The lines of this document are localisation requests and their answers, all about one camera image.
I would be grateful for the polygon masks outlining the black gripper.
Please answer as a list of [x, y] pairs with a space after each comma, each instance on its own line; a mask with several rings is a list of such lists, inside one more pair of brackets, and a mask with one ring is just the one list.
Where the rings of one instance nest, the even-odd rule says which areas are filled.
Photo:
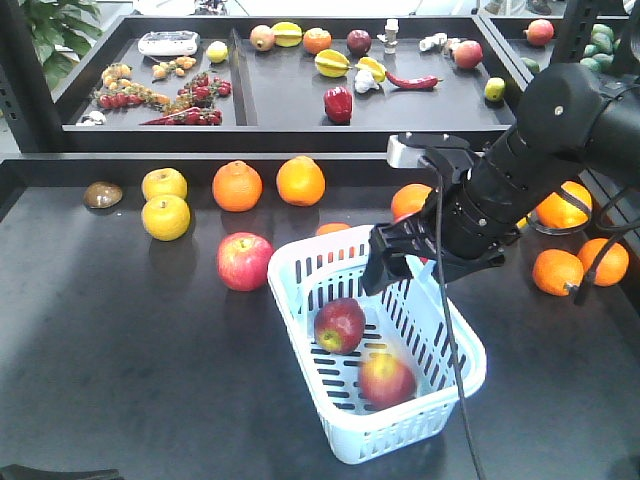
[[504, 249], [520, 238], [517, 190], [509, 175], [471, 151], [420, 167], [438, 185], [421, 210], [375, 225], [361, 277], [367, 296], [411, 278], [406, 258], [431, 259], [446, 282], [504, 264]]

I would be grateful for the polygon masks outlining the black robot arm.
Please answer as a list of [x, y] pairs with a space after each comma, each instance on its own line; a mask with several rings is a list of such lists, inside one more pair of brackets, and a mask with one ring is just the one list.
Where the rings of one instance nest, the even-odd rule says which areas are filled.
[[582, 170], [638, 187], [639, 79], [553, 64], [527, 86], [515, 124], [483, 156], [455, 136], [405, 132], [390, 137], [387, 161], [426, 169], [436, 186], [419, 212], [371, 230], [367, 294], [412, 278], [410, 255], [435, 261], [443, 283], [499, 267], [517, 221]]

